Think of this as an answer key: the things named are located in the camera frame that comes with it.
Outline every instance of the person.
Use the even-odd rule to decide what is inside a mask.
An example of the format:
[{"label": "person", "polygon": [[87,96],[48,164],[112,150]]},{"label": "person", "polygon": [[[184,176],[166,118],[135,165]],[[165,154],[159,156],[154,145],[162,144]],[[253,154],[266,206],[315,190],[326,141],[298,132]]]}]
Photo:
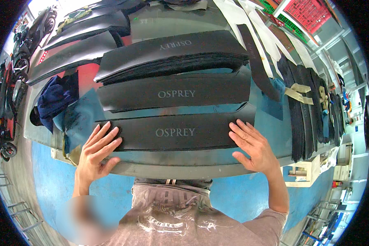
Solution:
[{"label": "person", "polygon": [[[120,161],[112,157],[101,164],[122,142],[120,137],[114,140],[117,127],[106,134],[109,127],[109,122],[103,127],[98,125],[84,144],[73,197],[88,195],[90,184],[108,175]],[[251,124],[238,119],[229,127],[230,138],[250,156],[235,151],[233,157],[247,170],[261,172],[268,180],[268,209],[240,223],[211,206],[212,180],[135,178],[131,210],[120,220],[113,236],[99,245],[279,245],[289,213],[288,191],[279,161],[266,138]]]}]

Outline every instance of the blue floor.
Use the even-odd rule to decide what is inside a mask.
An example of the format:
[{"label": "blue floor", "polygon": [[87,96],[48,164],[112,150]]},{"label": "blue floor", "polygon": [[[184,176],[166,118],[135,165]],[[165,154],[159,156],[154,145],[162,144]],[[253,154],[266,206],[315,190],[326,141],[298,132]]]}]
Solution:
[{"label": "blue floor", "polygon": [[[68,201],[74,188],[75,167],[51,159],[50,148],[32,143],[33,173],[37,198],[44,220],[56,229],[56,211]],[[286,181],[290,167],[283,169]],[[284,231],[294,227],[321,200],[332,185],[333,169],[322,173],[309,188],[289,187],[290,214]],[[117,213],[124,216],[131,209],[131,186],[134,177],[110,174],[95,181],[90,195],[109,199]],[[263,174],[213,179],[211,188],[212,206],[226,215],[245,222],[259,215],[268,207],[268,183]]]}]

